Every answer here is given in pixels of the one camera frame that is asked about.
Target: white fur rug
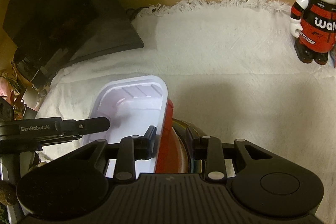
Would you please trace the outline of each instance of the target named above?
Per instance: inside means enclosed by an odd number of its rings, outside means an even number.
[[[317,216],[336,223],[336,69],[298,60],[289,10],[270,0],[184,0],[142,10],[133,25],[145,47],[61,70],[38,117],[87,118],[104,84],[157,75],[176,118],[223,142],[245,138],[315,172],[325,187]],[[54,159],[77,147],[44,153]]]

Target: red and black figure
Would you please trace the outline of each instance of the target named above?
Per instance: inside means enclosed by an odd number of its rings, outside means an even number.
[[[336,41],[336,0],[296,0],[290,22],[298,58],[325,65]]]

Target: white container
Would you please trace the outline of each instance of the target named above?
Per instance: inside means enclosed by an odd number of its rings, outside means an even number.
[[[99,93],[90,118],[104,116],[110,120],[108,131],[86,135],[82,145],[97,139],[119,143],[124,137],[143,136],[149,126],[157,128],[153,157],[135,162],[136,176],[154,173],[165,112],[168,90],[165,82],[157,76],[141,76],[108,83]],[[106,176],[113,177],[116,160],[110,160]]]
[[[27,87],[22,99],[28,107],[35,108],[40,98],[36,89]]]

